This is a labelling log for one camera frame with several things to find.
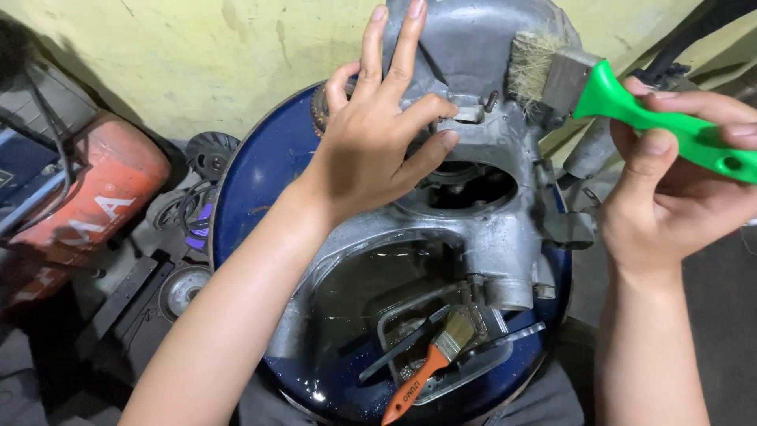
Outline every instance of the metal plate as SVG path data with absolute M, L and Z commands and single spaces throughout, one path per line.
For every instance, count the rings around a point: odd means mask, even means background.
M 220 184 L 218 202 L 210 229 L 210 260 L 220 266 L 260 221 L 281 191 L 299 176 L 318 146 L 310 118 L 313 86 L 304 89 L 272 110 L 243 141 Z M 555 190 L 560 211 L 564 205 Z M 414 417 L 413 424 L 461 424 L 489 412 L 514 394 L 532 375 L 544 358 L 544 341 L 555 334 L 568 307 L 571 288 L 569 252 L 544 247 L 556 278 L 556 298 L 536 299 L 534 309 L 513 313 L 508 328 L 520 330 L 539 321 L 547 329 L 514 343 L 512 356 L 502 365 L 467 384 L 460 391 L 444 396 Z M 329 404 L 313 398 L 313 390 L 298 379 L 304 364 L 295 359 L 266 357 L 258 371 L 275 388 L 297 405 L 328 421 L 344 423 L 359 415 L 364 424 L 378 424 L 386 401 L 397 389 L 391 379 L 358 387 L 360 372 L 376 361 L 381 353 L 363 345 L 345 354 L 329 370 L 333 380 L 320 391 L 330 397 Z

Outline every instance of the purple object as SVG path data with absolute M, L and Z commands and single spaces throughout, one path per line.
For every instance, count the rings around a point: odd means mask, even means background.
M 210 217 L 210 212 L 212 210 L 213 210 L 213 203 L 211 203 L 211 202 L 207 203 L 202 208 L 202 211 L 200 211 L 200 215 L 197 216 L 197 220 L 201 221 L 203 219 L 209 218 Z M 199 230 L 192 230 L 192 233 L 194 235 L 204 236 L 205 238 L 207 238 L 207 234 L 208 234 L 207 228 L 205 228 L 205 229 L 199 229 Z M 206 240 L 196 240 L 196 239 L 188 236 L 186 238 L 186 240 L 184 240 L 184 241 L 185 241 L 185 243 L 187 243 L 188 246 L 190 246 L 193 249 L 198 250 L 198 251 L 201 252 L 203 250 L 203 247 L 205 247 L 205 241 Z

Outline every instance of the finger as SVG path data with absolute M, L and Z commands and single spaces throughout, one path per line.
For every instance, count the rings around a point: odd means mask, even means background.
M 613 119 L 610 120 L 610 136 L 620 156 L 624 160 L 628 158 L 638 139 L 634 129 L 622 121 Z
M 460 135 L 454 130 L 435 133 L 412 157 L 402 163 L 400 170 L 394 174 L 394 179 L 408 190 L 412 189 L 421 179 L 439 167 L 459 141 Z
M 734 148 L 757 150 L 757 123 L 726 124 L 720 136 Z
M 644 104 L 652 111 L 682 112 L 715 124 L 757 122 L 757 110 L 713 92 L 651 92 Z
M 387 72 L 381 91 L 393 99 L 399 100 L 413 77 L 413 67 L 416 63 L 418 39 L 425 25 L 427 4 L 425 0 L 412 0 L 405 13 L 405 20 L 397 38 L 397 47 L 391 58 L 391 68 Z
M 457 107 L 436 93 L 426 93 L 400 114 L 400 134 L 412 138 L 423 126 L 439 117 L 454 117 Z
M 641 83 L 641 80 L 636 77 L 629 77 L 623 80 L 623 87 L 633 96 L 637 98 L 644 97 L 647 93 L 652 92 L 646 84 Z
M 639 138 L 626 158 L 615 199 L 629 206 L 643 206 L 652 201 L 657 184 L 678 156 L 678 141 L 673 133 L 651 129 Z
M 347 84 L 347 80 L 355 75 L 359 69 L 359 62 L 344 64 L 337 68 L 329 78 L 329 81 L 326 82 L 326 103 L 329 104 L 329 114 L 334 114 L 347 105 L 347 94 L 344 93 L 344 85 Z
M 388 17 L 386 6 L 376 6 L 363 32 L 363 53 L 354 98 L 370 96 L 381 86 L 381 40 Z

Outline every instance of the wire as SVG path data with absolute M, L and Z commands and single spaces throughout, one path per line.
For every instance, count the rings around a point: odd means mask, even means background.
M 200 188 L 198 190 L 198 187 L 206 184 L 206 183 L 212 183 L 210 186 L 206 186 L 205 188 Z M 184 233 L 186 236 L 194 239 L 194 240 L 200 240 L 205 241 L 207 240 L 207 236 L 204 235 L 197 235 L 196 233 L 192 232 L 193 230 L 203 230 L 208 228 L 210 225 L 209 219 L 200 219 L 198 221 L 194 221 L 191 223 L 187 223 L 187 217 L 185 216 L 187 205 L 195 198 L 199 198 L 204 193 L 208 193 L 214 189 L 216 189 L 218 179 L 215 178 L 208 178 L 203 179 L 194 185 L 192 185 L 189 188 L 189 191 L 184 195 L 184 198 L 182 198 L 181 204 L 179 204 L 179 223 L 182 225 L 182 229 L 184 230 Z
M 61 203 L 68 197 L 68 193 L 71 191 L 71 185 L 73 184 L 73 173 L 71 172 L 71 164 L 68 162 L 68 159 L 66 158 L 66 151 L 63 147 L 63 142 L 61 141 L 60 136 L 58 135 L 58 131 L 53 126 L 52 119 L 50 118 L 50 113 L 47 109 L 47 106 L 42 100 L 42 96 L 39 93 L 39 87 L 34 83 L 34 80 L 32 80 L 32 76 L 29 74 L 28 70 L 24 70 L 24 75 L 26 75 L 26 79 L 29 80 L 29 85 L 31 87 L 31 93 L 32 93 L 32 99 L 34 100 L 34 103 L 37 105 L 37 108 L 39 109 L 39 113 L 42 115 L 42 117 L 45 119 L 45 123 L 47 124 L 48 128 L 52 132 L 52 139 L 55 141 L 55 148 L 58 149 L 58 154 L 61 156 L 61 163 L 63 165 L 63 170 L 65 173 L 65 179 L 63 184 L 63 190 L 61 193 L 58 194 L 58 198 L 47 206 L 45 210 L 42 210 L 34 219 L 31 219 L 30 221 L 26 222 L 24 225 L 22 225 L 20 228 L 18 228 L 17 233 L 24 232 L 25 230 L 33 227 L 34 225 L 38 224 L 41 221 L 44 221 L 48 215 L 50 215 L 53 211 L 57 210 L 58 207 L 61 206 Z

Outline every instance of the fingernail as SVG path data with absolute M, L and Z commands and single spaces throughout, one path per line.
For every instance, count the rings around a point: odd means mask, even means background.
M 440 141 L 445 148 L 452 151 L 452 148 L 460 141 L 460 136 L 454 130 L 445 130 L 441 135 Z
M 375 9 L 373 9 L 373 13 L 371 14 L 371 20 L 381 20 L 381 18 L 384 17 L 384 12 L 386 10 L 386 7 L 384 5 L 378 5 Z
M 670 149 L 670 140 L 666 137 L 646 136 L 639 139 L 641 150 L 649 155 L 661 155 Z
M 723 129 L 733 136 L 757 135 L 757 123 L 751 124 L 726 124 Z
M 656 99 L 670 99 L 678 96 L 678 92 L 652 92 Z
M 423 8 L 423 0 L 413 0 L 410 3 L 410 7 L 407 8 L 407 16 L 416 18 L 421 15 L 421 9 Z

